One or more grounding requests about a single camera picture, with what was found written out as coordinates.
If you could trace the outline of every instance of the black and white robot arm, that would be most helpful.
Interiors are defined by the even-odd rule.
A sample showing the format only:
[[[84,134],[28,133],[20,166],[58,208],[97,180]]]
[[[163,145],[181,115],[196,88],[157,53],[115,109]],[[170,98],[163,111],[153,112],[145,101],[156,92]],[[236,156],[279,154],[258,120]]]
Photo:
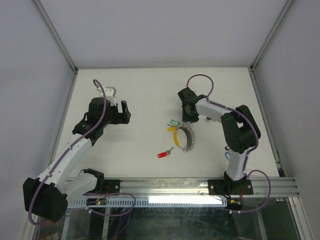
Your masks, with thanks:
[[[53,222],[60,220],[68,205],[83,194],[89,191],[102,192],[105,187],[104,174],[90,168],[84,170],[77,179],[68,183],[66,181],[81,157],[103,135],[104,128],[107,125],[128,124],[130,121],[131,113],[128,111],[127,102],[121,101],[122,112],[118,112],[118,105],[115,100],[116,89],[114,87],[103,89],[106,98],[106,110],[104,111],[105,99],[101,97],[103,93],[99,89],[100,97],[91,100],[88,112],[74,127],[68,144],[62,153],[37,178],[29,177],[24,182],[23,195],[26,211],[29,211],[32,199],[40,184],[43,184],[43,186],[35,198],[31,212]]]
[[[223,105],[214,105],[208,102],[207,96],[197,96],[189,87],[178,93],[182,102],[182,121],[195,123],[199,115],[206,116],[215,122],[222,124],[225,141],[230,153],[229,165],[224,173],[224,178],[234,183],[246,179],[245,159],[248,151],[255,146],[255,133],[248,123],[237,113],[228,110]],[[241,112],[253,125],[258,138],[260,130],[249,110],[245,105],[235,108]]]

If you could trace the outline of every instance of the yellow object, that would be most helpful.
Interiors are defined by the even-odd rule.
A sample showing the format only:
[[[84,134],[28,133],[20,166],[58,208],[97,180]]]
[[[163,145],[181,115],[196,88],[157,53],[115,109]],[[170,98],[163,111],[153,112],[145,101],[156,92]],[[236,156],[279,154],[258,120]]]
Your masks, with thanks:
[[[173,133],[173,140],[174,140],[175,145],[176,145],[177,147],[179,147],[179,146],[180,146],[180,143],[179,143],[179,141],[178,141],[178,133],[177,133],[176,131]]]
[[[168,128],[168,132],[173,132],[175,131],[177,128],[175,126],[171,126]]]

